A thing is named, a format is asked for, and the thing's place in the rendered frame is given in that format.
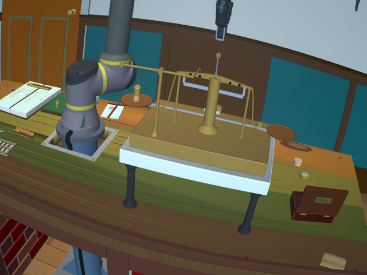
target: brass balance scale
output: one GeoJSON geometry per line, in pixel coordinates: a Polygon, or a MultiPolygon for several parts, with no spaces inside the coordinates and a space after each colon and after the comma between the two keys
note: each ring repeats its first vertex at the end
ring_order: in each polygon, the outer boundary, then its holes
{"type": "Polygon", "coordinates": [[[229,78],[218,76],[218,61],[220,53],[216,54],[217,68],[216,74],[178,71],[168,72],[163,67],[159,69],[147,68],[136,65],[120,63],[120,67],[133,67],[138,69],[158,71],[158,91],[156,105],[149,105],[151,108],[145,117],[140,121],[130,135],[130,146],[133,148],[154,152],[161,155],[171,156],[178,159],[184,159],[191,162],[202,163],[213,167],[219,167],[246,174],[265,176],[270,137],[283,141],[294,140],[296,135],[294,131],[286,126],[273,124],[267,127],[267,130],[257,128],[253,123],[253,88],[245,84],[233,81],[229,78]],[[172,83],[168,101],[160,106],[161,86],[163,73],[175,75],[172,83]],[[174,82],[178,76],[177,95],[175,108],[167,109],[171,97],[174,82]],[[206,100],[204,121],[201,116],[191,113],[180,112],[179,120],[177,118],[177,105],[179,96],[179,84],[181,77],[195,78],[199,76],[209,80],[208,97],[206,100]],[[245,114],[242,127],[239,131],[237,124],[216,120],[218,107],[218,96],[220,84],[226,83],[238,87],[245,87],[248,91],[246,100],[245,114]],[[252,92],[252,127],[247,127],[245,138],[243,138],[245,117],[248,108],[249,93],[252,92]]]}

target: small pink cylinder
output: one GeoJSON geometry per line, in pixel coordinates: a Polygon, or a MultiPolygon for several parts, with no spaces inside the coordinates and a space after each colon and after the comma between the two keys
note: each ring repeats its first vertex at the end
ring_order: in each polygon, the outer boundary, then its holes
{"type": "Polygon", "coordinates": [[[302,164],[302,159],[295,158],[295,159],[294,159],[293,164],[294,164],[295,166],[300,167],[300,165],[302,164]]]}

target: white wall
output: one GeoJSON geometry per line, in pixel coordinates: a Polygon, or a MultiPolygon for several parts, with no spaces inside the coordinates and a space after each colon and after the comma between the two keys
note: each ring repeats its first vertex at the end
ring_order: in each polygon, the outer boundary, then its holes
{"type": "MultiPolygon", "coordinates": [[[[367,73],[367,1],[357,12],[356,0],[232,2],[228,33],[367,73]]],[[[83,14],[88,7],[89,14],[108,15],[110,0],[83,0],[83,5],[83,14]]],[[[216,0],[135,0],[132,16],[216,30],[215,15],[216,0]]]]}

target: orange door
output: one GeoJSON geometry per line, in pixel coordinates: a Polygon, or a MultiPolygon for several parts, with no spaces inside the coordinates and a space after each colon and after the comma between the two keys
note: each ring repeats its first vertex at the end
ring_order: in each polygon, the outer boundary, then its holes
{"type": "Polygon", "coordinates": [[[81,0],[3,0],[1,79],[65,91],[67,68],[76,61],[80,8],[81,0]]]}

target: wooden box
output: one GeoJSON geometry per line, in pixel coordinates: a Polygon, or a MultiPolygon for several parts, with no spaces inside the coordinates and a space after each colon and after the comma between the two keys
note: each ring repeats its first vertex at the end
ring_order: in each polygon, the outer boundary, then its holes
{"type": "Polygon", "coordinates": [[[348,190],[306,186],[303,192],[293,191],[291,217],[293,221],[332,223],[338,215],[348,190]]]}

